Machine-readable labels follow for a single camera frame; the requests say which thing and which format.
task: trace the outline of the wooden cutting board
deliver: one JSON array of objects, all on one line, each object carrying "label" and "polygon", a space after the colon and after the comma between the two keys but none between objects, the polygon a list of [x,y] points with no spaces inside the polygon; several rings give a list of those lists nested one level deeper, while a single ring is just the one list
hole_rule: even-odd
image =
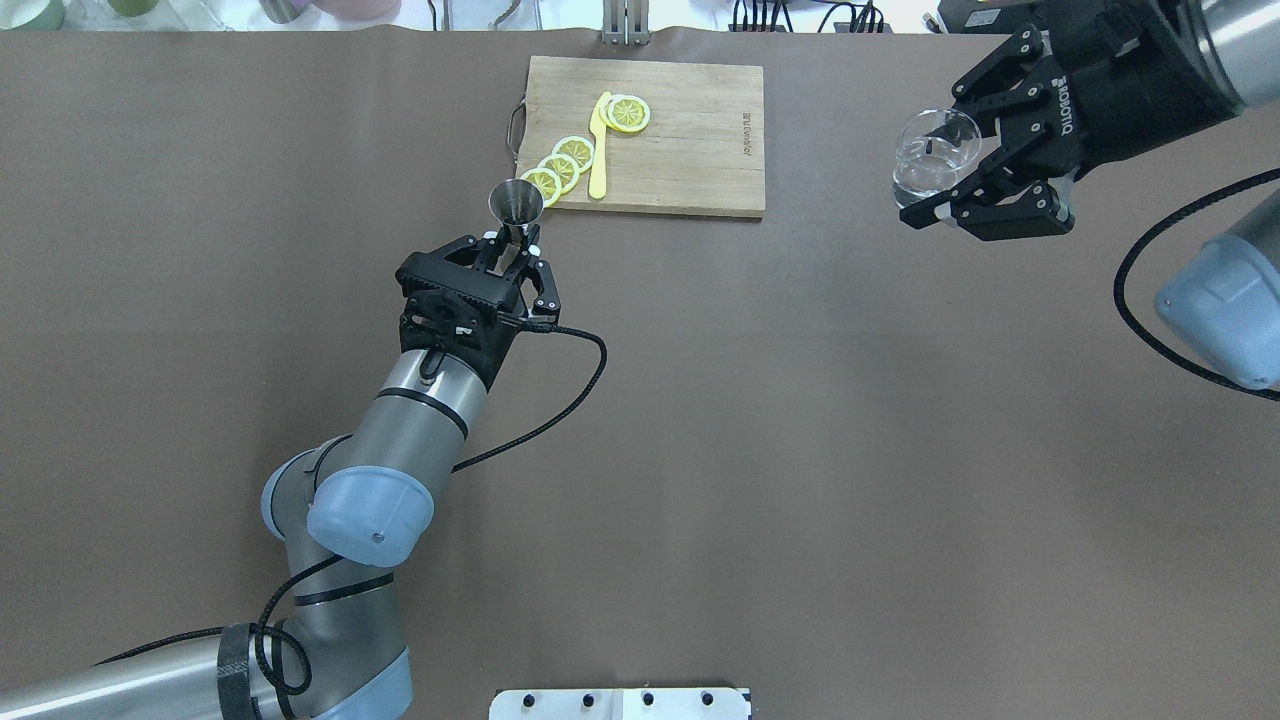
[{"label": "wooden cutting board", "polygon": [[643,97],[653,115],[649,127],[635,135],[608,131],[603,199],[588,196],[584,176],[554,208],[764,215],[764,69],[758,65],[535,55],[516,176],[538,167],[562,137],[590,138],[588,122],[604,91]]}]

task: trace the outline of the knife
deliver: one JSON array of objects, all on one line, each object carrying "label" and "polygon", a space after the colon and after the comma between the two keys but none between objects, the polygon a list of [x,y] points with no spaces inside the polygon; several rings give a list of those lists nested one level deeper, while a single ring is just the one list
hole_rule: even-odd
[{"label": "knife", "polygon": [[591,122],[588,126],[591,131],[591,140],[595,141],[595,159],[591,160],[591,179],[586,186],[586,193],[595,200],[604,197],[608,190],[608,181],[604,172],[604,138],[609,128],[604,126],[604,118],[600,115],[600,111],[611,96],[609,91],[604,91],[600,99],[595,101],[595,109],[591,110]]}]

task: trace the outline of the table surface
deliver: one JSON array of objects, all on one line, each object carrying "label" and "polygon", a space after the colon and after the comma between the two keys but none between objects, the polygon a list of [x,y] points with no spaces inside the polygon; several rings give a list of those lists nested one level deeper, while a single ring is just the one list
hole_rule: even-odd
[{"label": "table surface", "polygon": [[[397,571],[417,700],[732,683],[762,719],[1274,717],[1276,410],[1146,350],[1133,238],[1274,161],[1275,108],[1075,193],[1065,238],[896,219],[902,120],[984,37],[0,37],[0,685],[255,618],[268,474],[397,355],[392,273],[489,229],[534,54],[760,64],[760,222],[549,211],[608,372]],[[1147,297],[1261,191],[1151,249]],[[518,338],[468,450],[589,343]]]}]

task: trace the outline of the glass of water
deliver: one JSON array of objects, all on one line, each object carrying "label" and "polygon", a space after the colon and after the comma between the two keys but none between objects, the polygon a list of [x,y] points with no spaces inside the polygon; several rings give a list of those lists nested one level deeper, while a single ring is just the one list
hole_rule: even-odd
[{"label": "glass of water", "polygon": [[906,120],[897,141],[893,200],[899,208],[955,187],[978,167],[982,133],[969,115],[947,108]]}]

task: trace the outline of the robotic arm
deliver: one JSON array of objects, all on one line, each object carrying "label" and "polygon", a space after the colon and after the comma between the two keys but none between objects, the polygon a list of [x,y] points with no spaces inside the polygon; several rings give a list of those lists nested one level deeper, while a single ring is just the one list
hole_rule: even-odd
[{"label": "robotic arm", "polygon": [[[259,623],[143,646],[3,693],[0,717],[390,720],[404,712],[412,684],[392,569],[431,521],[516,334],[547,332],[561,310],[532,224],[541,195],[507,181],[489,204],[500,231],[413,252],[397,270],[402,354],[356,432],[297,455],[268,480],[262,520],[284,541],[294,575]],[[527,305],[526,283],[536,292]],[[296,616],[264,629],[291,587]]]},{"label": "robotic arm", "polygon": [[[1093,168],[1280,97],[1277,0],[1048,0],[1042,10],[1043,23],[1018,29],[952,85],[952,108],[908,123],[893,172],[904,223],[941,220],[983,241],[1064,234],[1075,224],[1071,186]],[[986,158],[982,138],[996,145]],[[1263,176],[1251,186],[1272,179]],[[1176,356],[1128,313],[1134,258],[1116,281],[1125,322],[1188,370],[1268,395],[1262,388],[1280,382],[1280,193],[1157,293],[1161,319],[1221,375]]]}]

